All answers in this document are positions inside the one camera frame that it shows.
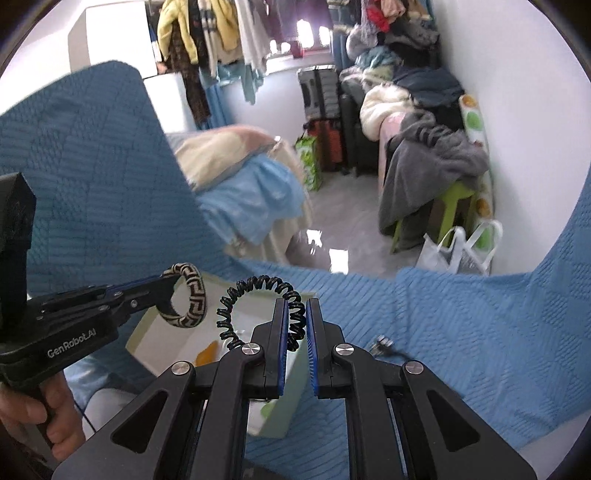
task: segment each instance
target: metal screw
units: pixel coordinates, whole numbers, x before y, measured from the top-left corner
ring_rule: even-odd
[[[423,367],[423,364],[421,362],[416,362],[415,360],[412,360],[411,362],[407,363],[406,365],[404,365],[404,368],[406,369],[406,371],[412,375],[418,375],[423,373],[423,370],[425,370],[425,367]]]
[[[245,343],[242,345],[242,353],[244,355],[256,355],[261,351],[261,346],[258,343]]]
[[[335,347],[335,351],[339,355],[343,355],[343,356],[347,356],[347,355],[352,354],[354,350],[355,350],[355,348],[353,348],[353,345],[349,345],[348,343],[340,343],[339,345],[337,345]]]
[[[171,370],[175,375],[184,375],[191,369],[191,365],[187,362],[176,362],[172,367]]]

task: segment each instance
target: beige blanket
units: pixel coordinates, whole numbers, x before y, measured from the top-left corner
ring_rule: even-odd
[[[304,170],[293,148],[255,127],[230,125],[196,133],[186,138],[174,155],[192,188],[201,190],[236,173],[244,160],[258,151],[285,165],[303,184]]]

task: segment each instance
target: red cloth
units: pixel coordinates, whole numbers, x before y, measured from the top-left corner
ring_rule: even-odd
[[[382,13],[382,10],[378,6],[371,4],[367,7],[366,11],[368,13],[369,20],[372,21],[382,32],[387,32],[390,30],[388,19],[386,19]]]

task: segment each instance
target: bed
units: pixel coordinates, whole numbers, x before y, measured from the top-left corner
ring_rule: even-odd
[[[288,264],[291,238],[312,219],[293,148],[245,125],[172,133],[167,139],[224,251]]]

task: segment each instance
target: yellow jacket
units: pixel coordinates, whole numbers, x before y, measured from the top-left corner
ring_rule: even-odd
[[[191,63],[197,63],[197,47],[189,33],[189,5],[187,0],[164,0],[160,19],[158,20],[158,46],[164,59],[170,53],[170,37],[173,32],[173,22],[178,20],[181,38],[189,54]]]
[[[216,16],[217,29],[222,39],[223,49],[226,51],[234,50],[240,40],[236,5],[228,0],[212,0],[212,10]]]

